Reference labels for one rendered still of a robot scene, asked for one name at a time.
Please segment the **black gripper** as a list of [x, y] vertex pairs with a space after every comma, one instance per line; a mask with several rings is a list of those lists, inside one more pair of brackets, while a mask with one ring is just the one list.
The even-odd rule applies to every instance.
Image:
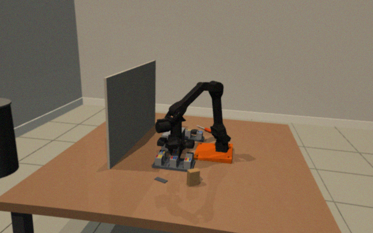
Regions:
[[[173, 131], [170, 131], [170, 134], [171, 136], [174, 136], [174, 137], [177, 137], [179, 139], [182, 139], [182, 131], [179, 131], [179, 132], [173, 132]], [[164, 146], [165, 145], [165, 148], [168, 149], [168, 140], [166, 137], [160, 137], [157, 141], [157, 145], [158, 146]], [[183, 150], [185, 150], [186, 148], [187, 149], [193, 149], [194, 148], [194, 145], [195, 145], [195, 141], [194, 140], [191, 140], [191, 139], [187, 139], [187, 141], [182, 141], [182, 145], [180, 147], [180, 151], [179, 151], [179, 158], [181, 156], [181, 153]], [[173, 152], [173, 149], [168, 149], [170, 151], [170, 154], [172, 156], [172, 152]]]

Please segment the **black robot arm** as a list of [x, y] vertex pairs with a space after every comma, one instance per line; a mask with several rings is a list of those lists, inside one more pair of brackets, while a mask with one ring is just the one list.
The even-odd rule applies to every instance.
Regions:
[[[222, 122], [222, 109], [221, 109], [221, 97], [223, 95], [223, 84], [211, 81], [211, 82], [199, 82], [197, 85], [180, 101], [170, 106], [165, 119], [157, 119], [155, 129], [157, 133], [179, 132], [182, 130], [182, 121], [186, 121], [183, 118], [187, 107], [203, 92], [208, 91], [212, 98], [213, 107], [213, 119], [214, 124], [210, 126], [211, 133], [216, 140], [215, 151], [227, 152], [228, 142], [231, 137], [227, 135], [226, 128]], [[173, 116], [173, 117], [171, 117]], [[168, 136], [168, 149], [178, 149], [182, 145], [182, 140], [177, 137]]]

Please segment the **grey flat panel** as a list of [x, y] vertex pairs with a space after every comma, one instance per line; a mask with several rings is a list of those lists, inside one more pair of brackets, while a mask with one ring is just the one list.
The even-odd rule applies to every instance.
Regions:
[[107, 169], [155, 125], [156, 60], [104, 77]]

